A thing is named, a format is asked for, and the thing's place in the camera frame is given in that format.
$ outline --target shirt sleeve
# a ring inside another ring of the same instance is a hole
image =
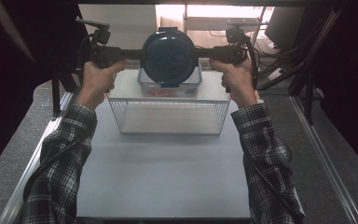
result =
[[[93,112],[83,105],[72,105],[58,129],[45,138],[41,166],[61,155],[32,183],[21,223],[75,223],[80,175],[91,151],[96,124]]]
[[[275,188],[299,214],[292,170],[286,145],[275,135],[264,104],[252,105],[231,114],[240,134],[243,166],[249,189],[249,206],[254,223],[295,223],[282,202],[267,186]]]

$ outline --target white platform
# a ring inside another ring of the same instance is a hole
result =
[[[78,192],[80,217],[250,217],[229,114],[220,136],[123,135],[107,101],[97,116]]]

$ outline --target aluminum rail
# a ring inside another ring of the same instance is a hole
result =
[[[348,188],[342,181],[336,166],[331,161],[330,156],[327,153],[326,148],[324,147],[323,142],[319,138],[319,135],[317,134],[315,128],[307,122],[307,119],[305,118],[303,111],[304,108],[299,100],[298,97],[291,96],[290,100],[295,107],[296,113],[298,114],[298,117],[304,126],[304,130],[306,131],[313,148],[315,149],[316,154],[318,155],[319,161],[322,164],[322,167],[324,168],[324,171],[327,174],[327,177],[330,180],[330,183],[332,184],[332,187],[334,191],[336,192],[336,195],[341,202],[342,207],[344,208],[345,213],[348,216],[348,219],[353,224],[358,224],[358,209],[356,206],[356,203],[354,199],[351,196],[351,193],[349,192]]]
[[[7,205],[0,216],[0,223],[11,224],[14,223],[18,213],[21,210],[23,201],[22,201],[22,193],[24,191],[24,187],[31,176],[31,174],[36,170],[39,165],[39,157],[40,157],[40,150],[42,148],[43,140],[46,136],[52,133],[54,130],[57,129],[58,125],[62,120],[63,114],[66,112],[68,106],[72,103],[74,95],[70,92],[66,92],[62,99],[61,99],[61,114],[56,119],[52,119],[48,123],[48,127],[46,128],[45,132],[43,133],[42,137],[40,138],[39,143],[34,150],[34,154],[31,157],[28,165],[26,166],[22,176],[20,178],[19,183],[17,184],[16,188],[14,189],[13,193],[11,194],[10,199],[7,202]]]

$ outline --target hand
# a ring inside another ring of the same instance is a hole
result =
[[[231,99],[237,104],[239,109],[257,104],[252,82],[251,61],[245,60],[236,66],[215,59],[210,59],[209,63],[212,68],[223,72],[222,86],[231,89]]]
[[[114,73],[124,70],[127,60],[118,61],[111,66],[101,69],[93,62],[87,62],[83,67],[83,87],[77,96],[77,103],[94,111],[103,102],[106,90],[115,87]]]

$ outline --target shirt cuff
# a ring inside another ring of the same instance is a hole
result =
[[[95,112],[87,107],[80,104],[73,104],[69,108],[63,122],[69,122],[81,130],[91,130],[91,132],[94,133],[97,126],[97,117]]]
[[[231,113],[231,117],[240,133],[271,127],[269,111],[264,103],[239,109]]]

